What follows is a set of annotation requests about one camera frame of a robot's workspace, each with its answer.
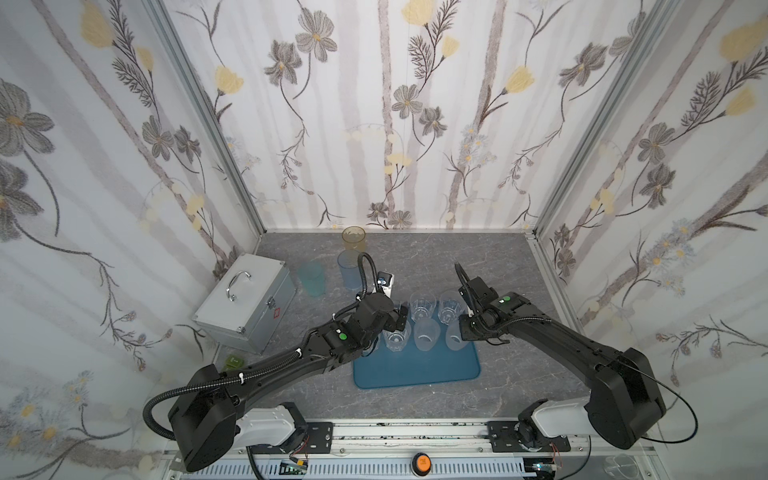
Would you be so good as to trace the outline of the clear ribbed glass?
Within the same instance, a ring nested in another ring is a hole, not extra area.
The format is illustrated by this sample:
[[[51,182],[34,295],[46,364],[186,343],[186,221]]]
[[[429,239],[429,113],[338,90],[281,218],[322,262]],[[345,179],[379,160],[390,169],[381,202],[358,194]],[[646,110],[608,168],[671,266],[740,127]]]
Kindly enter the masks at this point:
[[[384,331],[382,333],[385,345],[391,352],[402,352],[408,344],[412,328],[407,324],[403,330]]]
[[[440,295],[438,319],[445,325],[459,319],[467,310],[466,304],[458,291],[445,291]]]
[[[416,291],[410,296],[410,316],[414,323],[431,319],[436,308],[437,299],[429,292]]]

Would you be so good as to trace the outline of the frosted plastic cup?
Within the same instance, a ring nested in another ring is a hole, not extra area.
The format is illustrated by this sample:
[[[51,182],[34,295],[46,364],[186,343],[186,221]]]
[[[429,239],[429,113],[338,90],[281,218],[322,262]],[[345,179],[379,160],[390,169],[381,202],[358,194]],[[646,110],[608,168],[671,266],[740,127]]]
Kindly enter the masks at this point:
[[[440,334],[440,325],[432,318],[419,319],[414,323],[414,343],[416,348],[422,352],[432,350],[437,345]]]
[[[452,351],[460,351],[468,345],[468,342],[462,338],[459,320],[454,320],[448,325],[445,343],[447,348]]]

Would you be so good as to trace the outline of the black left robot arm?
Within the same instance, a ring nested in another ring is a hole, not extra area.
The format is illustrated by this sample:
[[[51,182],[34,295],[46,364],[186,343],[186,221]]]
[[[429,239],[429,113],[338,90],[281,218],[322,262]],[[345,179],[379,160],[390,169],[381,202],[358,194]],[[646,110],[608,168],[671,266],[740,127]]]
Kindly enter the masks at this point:
[[[230,372],[207,365],[187,385],[146,402],[144,423],[177,444],[187,471],[202,470],[232,449],[268,444],[250,413],[258,400],[351,363],[372,352],[382,332],[404,329],[407,313],[391,299],[393,275],[378,269],[368,253],[356,262],[362,289],[354,302],[307,331],[296,346]]]

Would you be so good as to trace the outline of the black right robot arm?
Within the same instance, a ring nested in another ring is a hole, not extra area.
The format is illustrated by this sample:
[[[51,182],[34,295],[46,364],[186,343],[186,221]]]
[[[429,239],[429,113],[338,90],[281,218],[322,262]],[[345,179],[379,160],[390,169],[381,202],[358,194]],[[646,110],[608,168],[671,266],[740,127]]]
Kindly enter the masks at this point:
[[[465,342],[499,347],[524,340],[573,373],[589,390],[567,401],[540,399],[517,417],[515,438],[534,451],[560,436],[596,435],[627,450],[648,440],[649,430],[667,413],[659,381],[648,358],[635,348],[624,351],[594,341],[545,315],[526,297],[499,294],[480,278],[454,265],[459,293],[468,307],[459,318]]]

